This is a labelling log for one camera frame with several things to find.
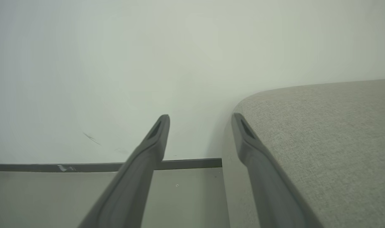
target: floor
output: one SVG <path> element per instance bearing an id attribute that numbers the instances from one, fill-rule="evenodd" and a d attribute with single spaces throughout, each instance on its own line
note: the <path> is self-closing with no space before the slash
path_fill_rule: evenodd
<path id="1" fill-rule="evenodd" d="M 75 228 L 114 175 L 0 172 L 0 228 Z M 156 170 L 142 227 L 229 227 L 222 168 Z"/>

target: white wall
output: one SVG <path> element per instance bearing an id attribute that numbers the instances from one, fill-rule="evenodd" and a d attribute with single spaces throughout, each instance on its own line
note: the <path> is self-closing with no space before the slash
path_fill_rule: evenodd
<path id="1" fill-rule="evenodd" d="M 166 160 L 220 157 L 248 95 L 383 78 L 385 0 L 0 0 L 0 163 L 124 161 L 166 113 Z"/>

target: gray fabric sofa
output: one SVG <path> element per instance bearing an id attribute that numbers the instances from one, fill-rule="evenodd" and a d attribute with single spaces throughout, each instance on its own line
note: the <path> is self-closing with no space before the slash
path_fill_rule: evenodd
<path id="1" fill-rule="evenodd" d="M 385 79 L 259 92 L 234 112 L 323 227 L 385 227 Z M 233 131 L 229 123 L 222 152 L 230 227 L 272 227 L 259 218 L 261 180 L 240 161 Z"/>

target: upholstery fabric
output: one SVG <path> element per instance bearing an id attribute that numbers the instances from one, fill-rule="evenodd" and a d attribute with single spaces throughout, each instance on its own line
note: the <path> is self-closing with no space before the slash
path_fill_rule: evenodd
<path id="1" fill-rule="evenodd" d="M 385 227 L 385 79 L 259 92 L 234 111 L 325 227 Z"/>

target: gray baseboard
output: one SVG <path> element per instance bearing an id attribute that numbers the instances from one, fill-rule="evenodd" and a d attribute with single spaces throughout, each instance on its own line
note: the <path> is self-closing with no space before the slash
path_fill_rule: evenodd
<path id="1" fill-rule="evenodd" d="M 0 171 L 11 172 L 116 172 L 123 163 L 92 164 L 0 164 Z M 162 161 L 156 170 L 222 167 L 221 158 Z"/>

